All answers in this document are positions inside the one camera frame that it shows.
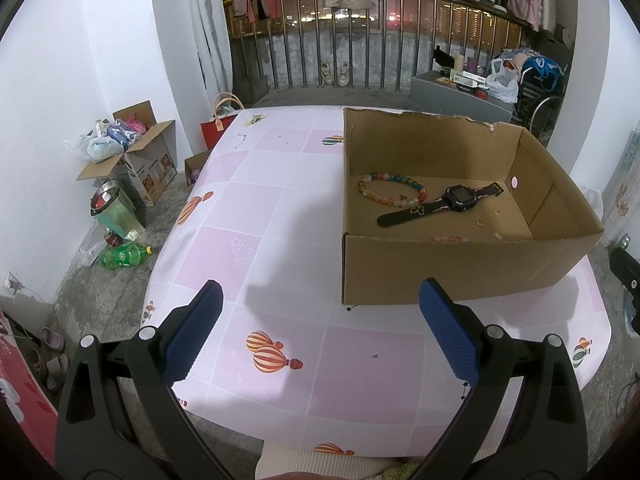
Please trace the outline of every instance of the trash can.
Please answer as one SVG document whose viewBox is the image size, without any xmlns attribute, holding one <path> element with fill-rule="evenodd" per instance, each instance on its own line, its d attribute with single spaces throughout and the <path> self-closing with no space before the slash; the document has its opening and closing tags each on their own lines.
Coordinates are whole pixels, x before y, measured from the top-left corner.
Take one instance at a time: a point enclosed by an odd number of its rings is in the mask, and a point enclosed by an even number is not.
<svg viewBox="0 0 640 480">
<path fill-rule="evenodd" d="M 117 180 L 102 184 L 91 198 L 91 216 L 105 228 L 130 242 L 145 231 L 135 210 L 136 207 Z"/>
</svg>

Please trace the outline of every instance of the power outlet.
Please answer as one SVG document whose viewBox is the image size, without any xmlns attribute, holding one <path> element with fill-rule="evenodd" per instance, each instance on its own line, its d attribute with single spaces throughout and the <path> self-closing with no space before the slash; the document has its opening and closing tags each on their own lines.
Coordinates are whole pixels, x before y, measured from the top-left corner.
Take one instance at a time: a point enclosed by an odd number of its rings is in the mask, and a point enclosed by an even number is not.
<svg viewBox="0 0 640 480">
<path fill-rule="evenodd" d="M 2 282 L 2 286 L 4 288 L 8 288 L 15 293 L 18 292 L 22 288 L 22 283 L 16 278 L 12 273 L 8 272 L 4 277 L 4 281 Z"/>
</svg>

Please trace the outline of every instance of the red can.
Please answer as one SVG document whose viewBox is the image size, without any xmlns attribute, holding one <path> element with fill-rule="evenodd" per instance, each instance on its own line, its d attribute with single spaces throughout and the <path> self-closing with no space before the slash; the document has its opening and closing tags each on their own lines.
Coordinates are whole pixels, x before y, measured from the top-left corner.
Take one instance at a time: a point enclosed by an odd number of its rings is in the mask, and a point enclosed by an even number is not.
<svg viewBox="0 0 640 480">
<path fill-rule="evenodd" d="M 120 238 L 116 233 L 108 231 L 104 234 L 104 241 L 106 241 L 111 247 L 117 247 L 122 243 L 122 238 Z"/>
</svg>

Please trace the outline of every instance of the slipper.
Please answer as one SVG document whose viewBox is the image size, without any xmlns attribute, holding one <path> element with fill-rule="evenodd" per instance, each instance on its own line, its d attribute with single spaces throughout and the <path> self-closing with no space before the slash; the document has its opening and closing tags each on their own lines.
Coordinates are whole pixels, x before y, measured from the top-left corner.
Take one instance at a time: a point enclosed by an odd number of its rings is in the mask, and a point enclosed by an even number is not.
<svg viewBox="0 0 640 480">
<path fill-rule="evenodd" d="M 66 354 L 47 361 L 47 388 L 54 394 L 65 383 L 66 372 L 69 370 L 69 357 Z"/>
<path fill-rule="evenodd" d="M 44 359 L 40 352 L 37 349 L 32 348 L 27 353 L 28 362 L 36 372 L 36 377 L 40 378 L 41 381 L 45 381 L 47 379 L 47 365 L 44 363 Z"/>
<path fill-rule="evenodd" d="M 349 63 L 343 61 L 340 65 L 340 75 L 338 76 L 338 86 L 344 88 L 345 86 L 349 86 L 350 77 L 349 77 Z"/>
<path fill-rule="evenodd" d="M 53 332 L 50 328 L 44 327 L 40 338 L 42 339 L 43 345 L 49 350 L 62 352 L 65 349 L 65 338 L 58 332 Z"/>
<path fill-rule="evenodd" d="M 322 81 L 325 85 L 334 85 L 334 72 L 331 70 L 331 65 L 327 60 L 324 60 L 320 64 L 320 72 L 322 73 Z"/>
</svg>

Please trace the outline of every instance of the black watch strap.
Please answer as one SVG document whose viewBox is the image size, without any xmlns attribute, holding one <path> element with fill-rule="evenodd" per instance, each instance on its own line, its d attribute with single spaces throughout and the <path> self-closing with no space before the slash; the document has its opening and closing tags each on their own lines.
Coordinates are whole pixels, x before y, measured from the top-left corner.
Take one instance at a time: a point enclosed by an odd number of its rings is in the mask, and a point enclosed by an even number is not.
<svg viewBox="0 0 640 480">
<path fill-rule="evenodd" d="M 500 184 L 494 182 L 489 184 L 488 186 L 479 187 L 474 190 L 474 194 L 476 196 L 476 200 L 480 198 L 484 198 L 485 196 L 498 196 L 501 195 L 504 190 L 500 187 Z"/>
<path fill-rule="evenodd" d="M 378 217 L 378 225 L 380 227 L 391 227 L 393 225 L 403 224 L 409 220 L 415 220 L 417 218 L 423 218 L 436 211 L 443 211 L 450 209 L 449 205 L 441 198 L 432 200 L 431 202 L 425 202 L 424 204 L 418 204 L 408 209 L 401 209 L 400 211 L 394 211 L 393 213 L 387 213 Z"/>
</svg>

